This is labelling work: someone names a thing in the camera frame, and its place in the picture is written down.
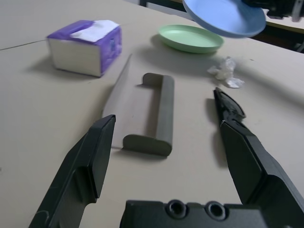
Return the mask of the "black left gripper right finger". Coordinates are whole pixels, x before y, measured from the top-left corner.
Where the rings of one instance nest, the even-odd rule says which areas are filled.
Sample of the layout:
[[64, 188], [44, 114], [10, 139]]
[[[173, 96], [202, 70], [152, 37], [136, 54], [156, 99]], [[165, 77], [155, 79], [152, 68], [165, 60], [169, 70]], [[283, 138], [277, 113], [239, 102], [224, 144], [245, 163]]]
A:
[[262, 209], [303, 213], [304, 199], [279, 162], [244, 125], [220, 125], [230, 174], [241, 202]]

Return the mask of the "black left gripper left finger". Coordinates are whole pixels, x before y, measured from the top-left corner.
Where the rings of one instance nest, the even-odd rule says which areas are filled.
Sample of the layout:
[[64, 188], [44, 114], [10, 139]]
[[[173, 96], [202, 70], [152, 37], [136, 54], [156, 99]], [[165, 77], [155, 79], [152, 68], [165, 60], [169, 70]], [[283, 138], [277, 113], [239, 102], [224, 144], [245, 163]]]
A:
[[77, 228], [87, 205], [100, 198], [109, 163], [115, 115], [96, 121], [65, 156], [31, 228]]

